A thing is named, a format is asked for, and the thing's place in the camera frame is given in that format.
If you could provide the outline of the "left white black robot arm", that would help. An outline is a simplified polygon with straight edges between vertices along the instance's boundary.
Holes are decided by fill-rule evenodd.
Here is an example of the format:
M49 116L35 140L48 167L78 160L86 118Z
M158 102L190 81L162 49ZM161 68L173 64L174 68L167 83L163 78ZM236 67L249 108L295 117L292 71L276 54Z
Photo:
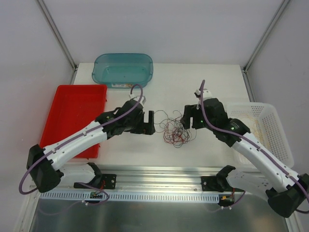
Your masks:
M100 114L85 128L46 147L34 145L29 149L26 175L30 175L40 193L48 192L59 184L77 189L103 189L106 175L93 163L64 167L75 156L88 148L124 132L152 135L155 132L154 111L149 111L144 122L143 104L130 99L122 107Z

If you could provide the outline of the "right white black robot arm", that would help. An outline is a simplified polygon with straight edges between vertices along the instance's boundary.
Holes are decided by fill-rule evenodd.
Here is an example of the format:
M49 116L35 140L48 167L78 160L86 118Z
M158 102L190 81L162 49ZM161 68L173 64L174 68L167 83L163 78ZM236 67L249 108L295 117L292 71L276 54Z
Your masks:
M267 201L278 215L288 218L304 200L309 198L309 176L298 174L280 162L237 118L228 117L217 98L208 98L198 104L186 105L181 124L185 129L206 128L228 147L246 157L264 179L239 171L227 165L216 175L217 191L241 189Z

